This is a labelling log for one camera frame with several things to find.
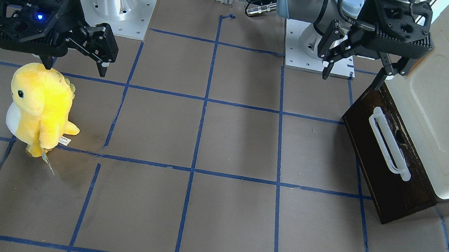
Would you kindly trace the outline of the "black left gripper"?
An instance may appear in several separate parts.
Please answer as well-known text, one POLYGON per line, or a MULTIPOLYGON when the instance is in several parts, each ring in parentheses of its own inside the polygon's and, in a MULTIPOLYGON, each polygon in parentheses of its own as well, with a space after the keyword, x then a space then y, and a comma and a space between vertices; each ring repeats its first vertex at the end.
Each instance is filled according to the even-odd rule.
MULTIPOLYGON (((380 90, 388 77, 408 75, 421 58, 432 52, 430 25, 432 0, 366 0, 355 20, 353 33, 360 45, 374 49, 382 68, 367 87, 380 90), (392 62, 390 54, 403 56, 392 62)), ((332 20, 321 38, 317 52, 323 60, 322 78, 327 80, 335 63, 355 55, 353 42, 339 21, 332 20)))

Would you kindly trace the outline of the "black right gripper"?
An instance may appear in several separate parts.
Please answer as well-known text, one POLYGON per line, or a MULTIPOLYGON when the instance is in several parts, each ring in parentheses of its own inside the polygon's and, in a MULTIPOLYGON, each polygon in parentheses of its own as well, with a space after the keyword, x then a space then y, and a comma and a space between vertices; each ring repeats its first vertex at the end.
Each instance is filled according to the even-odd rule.
POLYGON ((0 48, 34 53, 51 70, 70 47, 90 57, 105 77, 119 52, 112 26, 86 25, 80 0, 0 0, 0 48))

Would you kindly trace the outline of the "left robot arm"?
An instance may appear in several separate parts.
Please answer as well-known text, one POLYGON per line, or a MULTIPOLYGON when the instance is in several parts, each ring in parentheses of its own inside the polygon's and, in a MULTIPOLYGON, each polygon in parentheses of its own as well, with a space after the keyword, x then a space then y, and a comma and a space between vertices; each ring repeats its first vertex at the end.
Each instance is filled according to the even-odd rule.
POLYGON ((319 36, 312 51, 321 59, 323 79, 333 66, 351 56, 379 59, 386 76, 408 75, 432 52, 431 0, 277 0, 277 13, 312 24, 319 36))

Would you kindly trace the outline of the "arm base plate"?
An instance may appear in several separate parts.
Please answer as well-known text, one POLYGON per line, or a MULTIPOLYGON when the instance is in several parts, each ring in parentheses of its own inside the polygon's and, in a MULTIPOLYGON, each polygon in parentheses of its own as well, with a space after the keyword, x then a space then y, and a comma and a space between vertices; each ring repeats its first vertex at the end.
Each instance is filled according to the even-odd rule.
POLYGON ((321 36, 316 32, 313 24, 286 19, 285 27, 284 66, 311 73, 322 73, 323 61, 317 54, 321 36))
POLYGON ((107 23, 113 34, 143 41, 157 0, 80 0, 91 26, 107 23))

